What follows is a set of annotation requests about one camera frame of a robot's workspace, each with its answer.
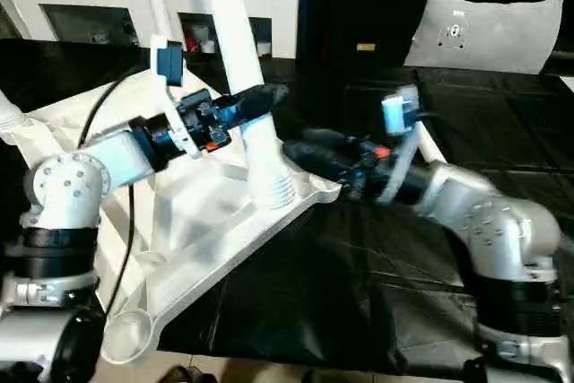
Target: white pillow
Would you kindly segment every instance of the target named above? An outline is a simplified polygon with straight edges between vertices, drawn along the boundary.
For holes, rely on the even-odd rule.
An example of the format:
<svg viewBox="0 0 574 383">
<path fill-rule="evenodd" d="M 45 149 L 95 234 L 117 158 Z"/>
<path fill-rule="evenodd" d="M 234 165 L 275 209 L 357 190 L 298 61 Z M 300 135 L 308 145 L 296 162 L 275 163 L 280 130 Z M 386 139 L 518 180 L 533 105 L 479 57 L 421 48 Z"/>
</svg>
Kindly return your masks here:
<svg viewBox="0 0 574 383">
<path fill-rule="evenodd" d="M 428 0 L 404 64 L 538 74 L 556 43 L 562 2 Z"/>
</svg>

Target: robotic arm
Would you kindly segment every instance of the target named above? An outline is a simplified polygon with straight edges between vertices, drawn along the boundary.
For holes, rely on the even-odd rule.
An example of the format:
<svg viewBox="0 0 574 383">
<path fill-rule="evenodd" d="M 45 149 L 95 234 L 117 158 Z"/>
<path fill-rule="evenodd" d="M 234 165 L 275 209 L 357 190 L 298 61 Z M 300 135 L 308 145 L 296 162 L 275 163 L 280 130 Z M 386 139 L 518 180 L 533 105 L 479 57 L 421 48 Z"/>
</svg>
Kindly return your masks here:
<svg viewBox="0 0 574 383">
<path fill-rule="evenodd" d="M 504 196 L 488 179 L 454 165 L 401 167 L 400 152 L 331 130 L 307 130 L 283 151 L 304 170 L 341 183 L 351 198 L 391 196 L 409 205 L 464 246 L 470 267 L 461 270 L 472 275 L 463 280 L 476 299 L 483 353 L 466 363 L 465 381 L 571 382 L 552 263 L 561 231 L 548 210 Z"/>
<path fill-rule="evenodd" d="M 168 85 L 180 84 L 180 52 L 166 44 L 152 55 L 154 90 L 169 96 Z M 102 200 L 186 152 L 196 157 L 229 144 L 229 129 L 268 113 L 286 93 L 282 85 L 265 84 L 212 100 L 204 89 L 164 107 L 165 114 L 133 118 L 29 172 L 31 208 L 21 217 L 21 236 L 7 242 L 7 268 L 1 268 L 0 380 L 90 380 L 105 325 L 88 307 L 99 282 L 93 260 Z"/>
</svg>

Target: black tablecloth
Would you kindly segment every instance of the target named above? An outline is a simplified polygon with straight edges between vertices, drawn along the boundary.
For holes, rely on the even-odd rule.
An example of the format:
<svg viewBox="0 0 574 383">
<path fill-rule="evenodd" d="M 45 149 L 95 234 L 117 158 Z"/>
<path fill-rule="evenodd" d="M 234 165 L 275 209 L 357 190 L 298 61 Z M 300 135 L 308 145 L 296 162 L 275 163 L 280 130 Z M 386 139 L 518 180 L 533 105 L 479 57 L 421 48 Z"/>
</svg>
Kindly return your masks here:
<svg viewBox="0 0 574 383">
<path fill-rule="evenodd" d="M 145 59 L 137 49 L 10 40 L 0 40 L 0 52 L 0 89 L 23 110 L 109 82 Z M 188 64 L 226 90 L 219 61 Z M 381 97 L 418 83 L 425 109 L 460 130 L 429 125 L 449 161 L 556 215 L 565 233 L 556 261 L 565 292 L 574 288 L 574 96 L 558 78 L 369 64 L 327 71 L 278 59 L 262 67 L 268 82 L 291 90 L 274 113 L 282 139 L 326 126 L 385 142 Z M 24 164 L 16 149 L 0 152 L 0 210 L 14 235 L 26 209 Z M 442 229 L 405 208 L 341 199 L 304 213 L 173 320 L 161 348 L 454 377 L 476 355 L 473 316 Z"/>
</svg>

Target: floor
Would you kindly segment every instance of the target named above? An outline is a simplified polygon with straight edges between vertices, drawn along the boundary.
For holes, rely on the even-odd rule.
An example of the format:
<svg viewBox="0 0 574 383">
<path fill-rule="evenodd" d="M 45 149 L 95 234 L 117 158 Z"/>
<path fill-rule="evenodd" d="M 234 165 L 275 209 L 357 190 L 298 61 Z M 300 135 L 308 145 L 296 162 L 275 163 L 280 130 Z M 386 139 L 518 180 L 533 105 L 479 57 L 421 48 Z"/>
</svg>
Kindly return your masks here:
<svg viewBox="0 0 574 383">
<path fill-rule="evenodd" d="M 138 367 L 118 367 L 101 361 L 92 383 L 155 383 L 174 365 L 196 366 L 219 383 L 300 383 L 307 367 L 181 353 L 156 352 Z M 392 377 L 358 371 L 322 370 L 313 383 L 439 383 L 449 380 Z"/>
</svg>

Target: orange component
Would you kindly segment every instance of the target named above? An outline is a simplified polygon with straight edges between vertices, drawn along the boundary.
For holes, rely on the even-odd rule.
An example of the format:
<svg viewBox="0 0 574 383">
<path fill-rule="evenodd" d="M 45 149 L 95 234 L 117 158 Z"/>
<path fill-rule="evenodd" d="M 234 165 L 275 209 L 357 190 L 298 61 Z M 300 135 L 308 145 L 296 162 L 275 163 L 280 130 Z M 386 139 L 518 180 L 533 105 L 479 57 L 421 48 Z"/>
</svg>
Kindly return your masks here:
<svg viewBox="0 0 574 383">
<path fill-rule="evenodd" d="M 216 143 L 207 143 L 207 145 L 205 146 L 205 149 L 208 152 L 212 152 L 213 150 L 217 150 L 219 148 L 219 145 Z"/>
<path fill-rule="evenodd" d="M 390 155 L 391 151 L 390 149 L 380 145 L 375 149 L 374 153 L 375 156 L 377 156 L 377 159 L 385 159 Z"/>
</svg>

